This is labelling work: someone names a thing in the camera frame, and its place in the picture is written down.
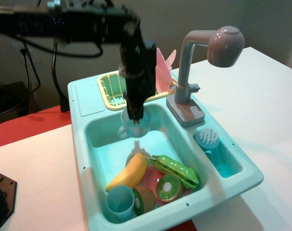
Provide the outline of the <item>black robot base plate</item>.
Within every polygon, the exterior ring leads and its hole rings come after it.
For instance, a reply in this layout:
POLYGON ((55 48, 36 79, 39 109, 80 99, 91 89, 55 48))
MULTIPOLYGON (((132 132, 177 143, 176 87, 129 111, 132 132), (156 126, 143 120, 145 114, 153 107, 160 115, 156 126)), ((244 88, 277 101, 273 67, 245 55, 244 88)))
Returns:
POLYGON ((14 213, 17 182, 0 173, 0 228, 14 213))

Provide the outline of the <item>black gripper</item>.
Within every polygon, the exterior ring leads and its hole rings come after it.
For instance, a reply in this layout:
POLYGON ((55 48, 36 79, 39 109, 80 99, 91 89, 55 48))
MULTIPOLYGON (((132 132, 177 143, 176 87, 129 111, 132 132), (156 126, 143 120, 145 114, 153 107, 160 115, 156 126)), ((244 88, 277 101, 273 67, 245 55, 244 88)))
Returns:
POLYGON ((144 102, 155 95, 156 77, 154 68, 146 68, 137 74, 128 74, 124 65, 119 66, 119 74, 125 78, 127 114, 134 124, 139 124, 144 115, 144 102))

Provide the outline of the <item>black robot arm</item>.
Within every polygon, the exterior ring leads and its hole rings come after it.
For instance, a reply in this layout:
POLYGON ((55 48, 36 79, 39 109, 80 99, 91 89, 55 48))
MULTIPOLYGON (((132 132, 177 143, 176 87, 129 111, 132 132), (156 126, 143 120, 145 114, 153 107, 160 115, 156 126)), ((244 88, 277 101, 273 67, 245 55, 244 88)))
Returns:
POLYGON ((102 55, 102 44, 119 44, 128 117, 136 124, 143 119, 144 102, 155 94, 156 45, 142 38, 140 18, 129 8, 115 7, 110 0, 101 4, 51 0, 46 7, 0 6, 0 34, 38 49, 33 38, 94 43, 99 51, 93 58, 102 55))

